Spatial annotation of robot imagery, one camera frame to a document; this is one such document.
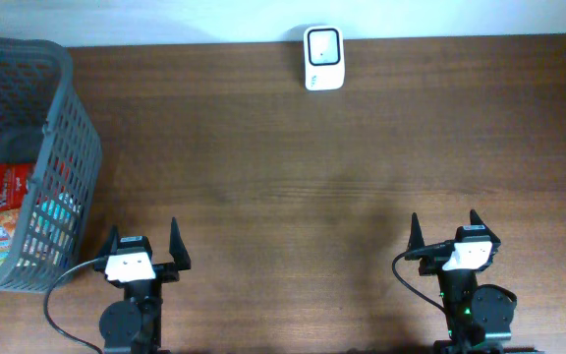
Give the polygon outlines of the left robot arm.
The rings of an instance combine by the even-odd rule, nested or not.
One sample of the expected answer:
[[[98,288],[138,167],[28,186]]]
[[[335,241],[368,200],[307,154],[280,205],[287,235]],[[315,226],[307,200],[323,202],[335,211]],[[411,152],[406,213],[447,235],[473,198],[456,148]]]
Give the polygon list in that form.
[[[178,221],[170,223],[169,254],[172,260],[156,264],[145,236],[119,235],[113,226],[97,253],[93,270],[123,291],[123,299],[109,305],[98,322],[105,353],[164,353],[162,347],[162,287],[180,280],[192,267]]]

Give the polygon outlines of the green tissue pack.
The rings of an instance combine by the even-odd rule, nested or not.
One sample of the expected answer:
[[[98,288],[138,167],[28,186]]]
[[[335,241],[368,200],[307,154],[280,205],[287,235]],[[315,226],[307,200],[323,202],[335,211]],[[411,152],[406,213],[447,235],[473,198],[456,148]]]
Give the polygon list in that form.
[[[72,230],[82,209],[73,196],[61,193],[56,200],[42,202],[39,210],[32,214],[34,230],[38,233],[53,232],[57,228],[56,223]]]

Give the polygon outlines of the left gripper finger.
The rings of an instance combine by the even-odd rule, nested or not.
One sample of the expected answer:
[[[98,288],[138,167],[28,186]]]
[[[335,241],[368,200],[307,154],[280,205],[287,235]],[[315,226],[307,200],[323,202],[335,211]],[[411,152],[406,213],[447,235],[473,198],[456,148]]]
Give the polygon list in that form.
[[[191,257],[182,240],[176,217],[171,220],[169,253],[178,269],[191,268]]]
[[[102,259],[102,258],[107,258],[111,254],[113,254],[118,247],[118,239],[119,239],[118,227],[116,225],[113,225],[110,228],[108,238],[101,246],[96,257],[98,259]]]

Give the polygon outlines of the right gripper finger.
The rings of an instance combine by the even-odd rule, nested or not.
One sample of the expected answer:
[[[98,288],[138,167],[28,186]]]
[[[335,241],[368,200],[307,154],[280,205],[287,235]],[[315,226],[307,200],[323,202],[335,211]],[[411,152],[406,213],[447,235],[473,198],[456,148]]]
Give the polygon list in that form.
[[[485,223],[482,221],[482,219],[474,209],[470,210],[469,218],[470,218],[470,225],[469,225],[470,230],[484,231],[487,229],[487,226],[485,225]]]
[[[413,212],[411,216],[411,228],[410,228],[410,236],[409,236],[407,250],[415,251],[423,248],[424,246],[425,246],[425,239],[422,234],[420,221],[418,215],[415,212]]]

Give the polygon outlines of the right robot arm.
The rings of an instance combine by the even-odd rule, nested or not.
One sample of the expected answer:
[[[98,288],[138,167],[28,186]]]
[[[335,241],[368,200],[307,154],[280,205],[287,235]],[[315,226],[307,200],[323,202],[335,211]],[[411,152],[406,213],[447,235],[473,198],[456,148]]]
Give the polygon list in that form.
[[[518,305],[512,291],[495,284],[479,284],[477,274],[489,268],[501,246],[500,239],[470,211],[470,223],[455,236],[436,244],[425,242],[420,221],[411,217],[406,251],[397,260],[417,261],[420,276],[435,276],[440,302],[412,285],[406,287],[444,315],[448,338],[431,346],[433,353],[534,353],[534,348],[504,347],[512,337],[511,323]]]

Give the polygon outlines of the red snack bag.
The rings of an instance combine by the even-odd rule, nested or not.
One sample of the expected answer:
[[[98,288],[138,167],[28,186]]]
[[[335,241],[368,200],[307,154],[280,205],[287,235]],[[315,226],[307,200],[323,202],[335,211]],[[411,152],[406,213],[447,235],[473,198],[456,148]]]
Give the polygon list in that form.
[[[33,169],[33,163],[0,164],[0,211],[22,206]]]

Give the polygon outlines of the grey plastic mesh basket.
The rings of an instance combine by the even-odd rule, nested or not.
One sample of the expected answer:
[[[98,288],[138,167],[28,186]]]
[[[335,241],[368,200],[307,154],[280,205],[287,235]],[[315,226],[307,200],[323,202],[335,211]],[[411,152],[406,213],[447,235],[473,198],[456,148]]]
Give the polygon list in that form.
[[[48,40],[0,38],[0,164],[34,164],[0,291],[42,293],[78,262],[101,160],[69,52]],[[74,228],[36,232],[32,214],[61,193],[83,207]]]

